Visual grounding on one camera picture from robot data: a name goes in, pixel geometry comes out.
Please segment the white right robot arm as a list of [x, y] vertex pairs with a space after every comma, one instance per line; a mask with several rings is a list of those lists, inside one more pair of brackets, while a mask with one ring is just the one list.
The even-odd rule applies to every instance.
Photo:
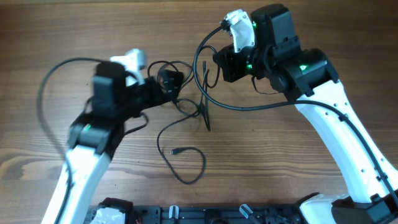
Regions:
[[397, 218], [397, 170], [383, 156], [352, 109], [339, 75], [319, 49], [304, 50], [282, 4], [221, 22], [233, 38], [214, 54], [226, 82], [266, 78], [317, 131], [337, 163], [347, 193], [311, 194], [299, 201], [305, 223], [389, 223]]

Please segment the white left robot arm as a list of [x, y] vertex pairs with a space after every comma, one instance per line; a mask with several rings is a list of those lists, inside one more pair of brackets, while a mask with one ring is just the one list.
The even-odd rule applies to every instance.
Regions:
[[91, 111], [82, 111], [70, 126], [65, 163], [43, 217], [43, 223], [83, 223], [93, 194], [108, 169], [124, 136], [125, 122], [143, 116], [143, 111], [175, 101], [184, 74], [163, 70], [161, 82], [149, 76], [127, 84], [136, 74], [117, 62], [98, 60], [93, 75]]

